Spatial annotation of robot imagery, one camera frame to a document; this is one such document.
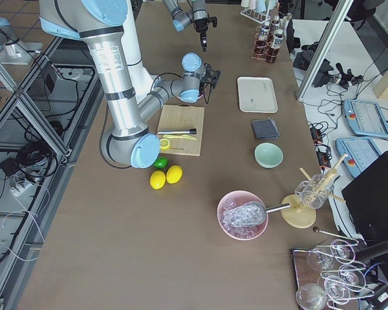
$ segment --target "aluminum post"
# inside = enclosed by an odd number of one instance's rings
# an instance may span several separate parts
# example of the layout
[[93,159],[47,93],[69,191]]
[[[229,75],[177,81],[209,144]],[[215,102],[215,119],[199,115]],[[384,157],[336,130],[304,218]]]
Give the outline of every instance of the aluminum post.
[[313,80],[318,73],[322,62],[329,50],[330,45],[332,44],[336,34],[338,33],[347,12],[349,11],[350,6],[352,5],[353,0],[339,0],[338,5],[335,8],[335,11],[330,18],[329,23],[326,25],[321,39],[319,40],[318,48],[312,58],[312,61],[309,64],[308,70],[303,78],[302,84],[300,84],[299,90],[296,93],[296,99],[299,102],[302,102],[303,97],[305,97],[306,91],[309,89]]

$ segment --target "mint green bowl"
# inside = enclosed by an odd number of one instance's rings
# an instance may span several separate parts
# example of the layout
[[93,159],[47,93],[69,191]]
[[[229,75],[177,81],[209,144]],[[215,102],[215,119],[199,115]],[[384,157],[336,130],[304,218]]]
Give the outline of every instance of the mint green bowl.
[[283,152],[277,145],[262,143],[255,148],[254,158],[260,166],[274,168],[283,161]]

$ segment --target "label on robot arm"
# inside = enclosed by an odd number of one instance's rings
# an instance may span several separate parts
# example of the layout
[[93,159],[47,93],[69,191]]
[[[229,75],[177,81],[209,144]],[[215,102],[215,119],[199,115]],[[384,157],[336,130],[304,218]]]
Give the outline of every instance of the label on robot arm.
[[124,69],[120,49],[117,45],[91,50],[91,55],[98,73],[103,74]]

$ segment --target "black monitor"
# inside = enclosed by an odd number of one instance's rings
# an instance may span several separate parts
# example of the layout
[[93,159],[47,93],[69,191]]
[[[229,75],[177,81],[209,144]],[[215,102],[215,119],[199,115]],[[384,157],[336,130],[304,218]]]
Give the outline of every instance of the black monitor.
[[[384,152],[343,190],[356,230],[368,246],[388,240],[388,152]],[[388,254],[380,268],[388,280]]]

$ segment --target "cutting board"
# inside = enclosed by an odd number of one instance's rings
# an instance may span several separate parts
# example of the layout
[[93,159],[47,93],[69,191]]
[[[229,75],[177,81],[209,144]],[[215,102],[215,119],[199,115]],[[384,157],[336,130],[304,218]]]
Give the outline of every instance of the cutting board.
[[192,136],[195,136],[197,139],[169,139],[171,147],[168,150],[161,150],[161,153],[200,156],[203,123],[204,107],[164,105],[161,111],[160,123],[158,124],[158,131],[196,128],[197,134]]

